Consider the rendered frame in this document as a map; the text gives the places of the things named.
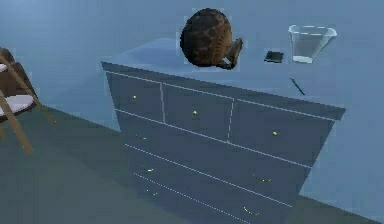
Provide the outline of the clear glass bowl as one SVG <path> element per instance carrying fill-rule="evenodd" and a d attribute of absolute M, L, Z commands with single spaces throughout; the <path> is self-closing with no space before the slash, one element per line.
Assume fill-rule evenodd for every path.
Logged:
<path fill-rule="evenodd" d="M 292 43 L 292 60 L 312 64 L 326 44 L 337 36 L 333 28 L 291 25 L 288 28 Z"/>

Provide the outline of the brown wooden chair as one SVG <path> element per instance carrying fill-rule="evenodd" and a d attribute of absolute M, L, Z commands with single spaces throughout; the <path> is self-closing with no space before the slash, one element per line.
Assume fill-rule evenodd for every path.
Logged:
<path fill-rule="evenodd" d="M 2 123 L 8 122 L 24 150 L 30 153 L 33 148 L 17 116 L 34 107 L 38 107 L 52 123 L 56 123 L 40 102 L 22 64 L 15 60 L 8 48 L 0 47 L 0 139 L 5 139 Z"/>

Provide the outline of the thin black pen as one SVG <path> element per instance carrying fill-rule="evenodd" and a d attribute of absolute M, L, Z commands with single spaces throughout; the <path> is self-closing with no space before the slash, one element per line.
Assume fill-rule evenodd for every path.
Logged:
<path fill-rule="evenodd" d="M 302 88 L 298 85 L 298 83 L 296 82 L 296 80 L 294 78 L 290 78 L 291 82 L 293 83 L 293 85 L 297 88 L 297 90 L 301 93 L 301 95 L 305 96 L 306 94 L 304 93 L 304 91 L 302 90 Z"/>

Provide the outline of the small black flat box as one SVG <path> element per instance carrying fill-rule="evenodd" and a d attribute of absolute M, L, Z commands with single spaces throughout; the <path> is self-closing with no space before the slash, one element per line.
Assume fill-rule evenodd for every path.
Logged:
<path fill-rule="evenodd" d="M 265 55 L 265 62 L 281 63 L 283 61 L 284 54 L 282 52 L 268 51 Z"/>

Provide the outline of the blue grey chest of drawers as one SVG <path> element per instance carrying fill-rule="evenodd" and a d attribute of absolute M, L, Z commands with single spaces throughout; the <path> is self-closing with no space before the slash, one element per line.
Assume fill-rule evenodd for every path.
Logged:
<path fill-rule="evenodd" d="M 284 224 L 344 109 L 246 88 L 173 39 L 106 59 L 138 195 L 192 224 Z"/>

